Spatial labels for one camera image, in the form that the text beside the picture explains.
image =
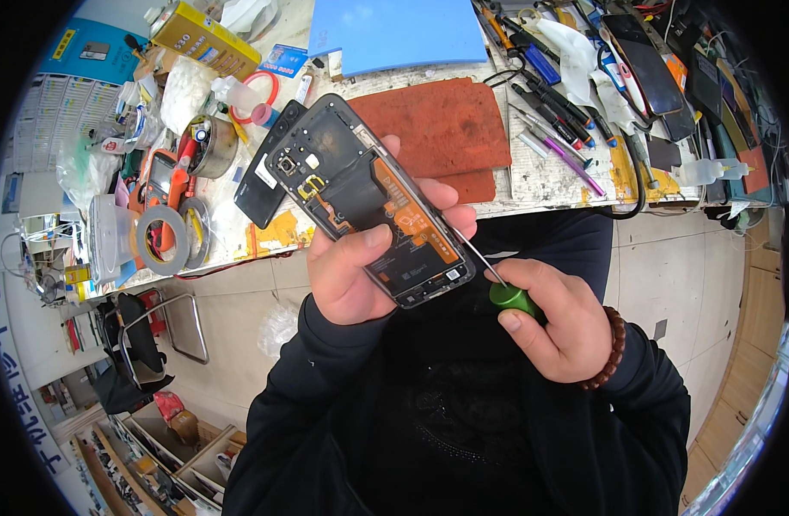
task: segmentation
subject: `hand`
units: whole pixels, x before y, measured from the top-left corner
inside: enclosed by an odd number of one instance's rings
[[[504,281],[529,292],[549,320],[542,328],[521,310],[503,310],[497,316],[540,374],[573,383],[601,372],[612,353],[612,329],[582,278],[532,259],[507,258],[495,270]],[[486,278],[497,282],[489,271]]]
[[[397,157],[400,139],[390,135],[380,139],[386,149]],[[470,239],[477,230],[474,209],[457,206],[457,191],[434,179],[415,179],[426,199],[450,224]],[[332,242],[320,230],[314,232],[308,248],[308,277],[317,308],[335,325],[356,325],[379,319],[397,305],[388,294],[368,278],[363,266],[380,258],[392,244],[387,224],[370,230],[351,233]]]

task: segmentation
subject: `black sweatshirt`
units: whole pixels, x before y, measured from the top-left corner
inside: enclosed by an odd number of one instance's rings
[[[585,391],[542,377],[493,316],[338,326],[309,295],[248,413],[224,513],[677,514],[690,398],[626,330],[616,374]]]

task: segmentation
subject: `wooden bead bracelet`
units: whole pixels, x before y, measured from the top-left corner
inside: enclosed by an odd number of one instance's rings
[[[624,346],[626,346],[626,322],[614,308],[604,306],[603,309],[606,312],[606,318],[609,319],[610,325],[612,326],[612,353],[609,356],[609,361],[606,363],[606,366],[601,369],[601,372],[589,380],[578,382],[578,385],[584,390],[597,389],[609,381],[609,377],[615,374],[618,364],[620,364],[620,359],[624,356]]]

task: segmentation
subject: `green screwdriver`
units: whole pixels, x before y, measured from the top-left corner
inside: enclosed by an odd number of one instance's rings
[[[501,310],[506,310],[508,308],[523,310],[527,314],[534,317],[534,320],[538,321],[538,324],[541,326],[545,326],[546,323],[549,322],[546,319],[544,311],[541,310],[537,304],[534,304],[534,301],[529,296],[529,292],[504,282],[503,278],[500,277],[500,274],[498,274],[497,271],[492,268],[492,265],[487,261],[487,259],[485,259],[485,257],[483,257],[480,251],[478,251],[477,248],[475,248],[474,245],[457,230],[457,228],[453,227],[452,230],[454,230],[457,236],[469,246],[469,249],[471,249],[472,252],[475,253],[484,264],[486,264],[486,268],[488,268],[489,271],[491,271],[495,278],[497,278],[497,280],[500,282],[493,283],[492,287],[489,288],[489,300],[492,301],[495,306]]]

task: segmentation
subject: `roll of tape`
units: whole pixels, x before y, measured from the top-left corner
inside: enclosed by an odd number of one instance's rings
[[[185,227],[188,227],[188,221],[185,220],[185,216],[188,215],[189,210],[195,210],[197,213],[198,218],[200,219],[200,230],[198,236],[200,237],[200,251],[196,253],[196,256],[190,256],[188,261],[185,262],[185,268],[195,269],[202,266],[205,262],[205,258],[208,257],[208,249],[211,244],[211,226],[210,226],[210,219],[208,218],[208,208],[205,207],[205,203],[200,201],[198,197],[186,197],[184,201],[180,203],[180,217],[182,217],[182,221],[185,223]]]
[[[151,248],[147,245],[147,228],[152,223],[161,221],[171,226],[174,231],[174,257],[167,262],[163,262],[153,255]],[[173,276],[179,273],[188,261],[190,246],[188,245],[188,232],[182,217],[171,207],[164,204],[151,206],[139,217],[137,226],[137,248],[139,257],[147,268],[160,276]]]

